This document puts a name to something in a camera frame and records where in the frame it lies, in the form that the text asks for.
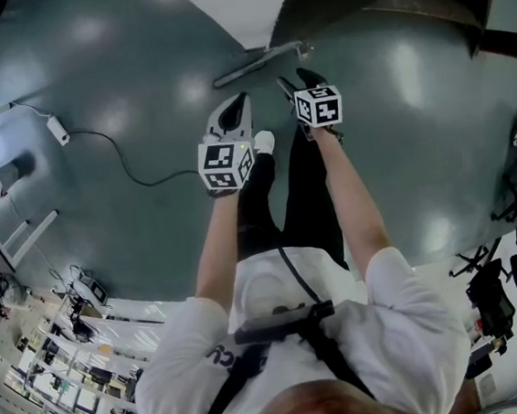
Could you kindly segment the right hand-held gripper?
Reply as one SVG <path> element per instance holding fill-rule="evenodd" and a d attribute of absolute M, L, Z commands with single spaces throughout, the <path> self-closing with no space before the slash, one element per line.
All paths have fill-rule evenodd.
<path fill-rule="evenodd" d="M 335 86 L 328 86 L 326 78 L 313 70 L 297 68 L 296 73 L 305 85 L 305 90 L 296 90 L 289 80 L 281 76 L 276 80 L 284 97 L 292 107 L 295 106 L 295 113 L 306 139 L 313 141 L 311 130 L 323 128 L 342 143 L 343 134 L 334 128 L 334 125 L 343 121 L 341 93 Z"/>

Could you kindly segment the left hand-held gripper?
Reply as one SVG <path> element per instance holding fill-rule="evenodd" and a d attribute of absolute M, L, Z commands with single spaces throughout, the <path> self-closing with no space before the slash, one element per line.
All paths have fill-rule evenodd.
<path fill-rule="evenodd" d="M 244 91 L 219 104 L 208 117 L 207 132 L 229 134 L 236 139 L 223 140 L 210 134 L 198 145 L 197 171 L 211 197 L 240 191 L 249 179 L 255 163 L 251 98 Z"/>

